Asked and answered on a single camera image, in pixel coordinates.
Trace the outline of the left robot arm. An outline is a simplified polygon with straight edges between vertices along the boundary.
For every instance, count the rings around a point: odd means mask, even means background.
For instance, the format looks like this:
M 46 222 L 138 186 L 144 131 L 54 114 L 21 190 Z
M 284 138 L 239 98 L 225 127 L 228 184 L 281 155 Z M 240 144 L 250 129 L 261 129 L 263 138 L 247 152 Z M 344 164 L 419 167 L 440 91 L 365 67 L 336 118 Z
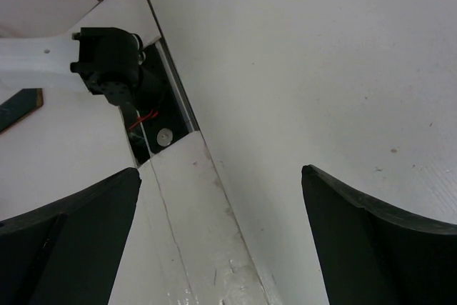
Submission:
M 114 106 L 157 107 L 165 83 L 143 65 L 138 34 L 114 27 L 35 39 L 1 39 L 3 89 L 57 88 L 103 95 Z

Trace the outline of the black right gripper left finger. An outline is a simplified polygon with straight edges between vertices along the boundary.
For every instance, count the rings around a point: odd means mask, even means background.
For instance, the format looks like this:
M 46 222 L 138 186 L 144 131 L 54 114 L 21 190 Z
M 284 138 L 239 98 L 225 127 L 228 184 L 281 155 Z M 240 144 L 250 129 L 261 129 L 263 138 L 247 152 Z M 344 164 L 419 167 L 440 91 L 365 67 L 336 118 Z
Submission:
M 1 303 L 107 304 L 140 185 L 127 168 L 1 221 Z

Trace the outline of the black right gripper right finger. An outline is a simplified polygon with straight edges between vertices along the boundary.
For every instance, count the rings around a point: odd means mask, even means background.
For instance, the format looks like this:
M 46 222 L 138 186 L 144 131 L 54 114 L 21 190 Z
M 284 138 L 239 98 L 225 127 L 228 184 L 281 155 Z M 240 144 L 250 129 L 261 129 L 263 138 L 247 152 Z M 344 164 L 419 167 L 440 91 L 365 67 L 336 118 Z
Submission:
M 455 304 L 456 225 L 302 168 L 303 199 L 330 304 Z

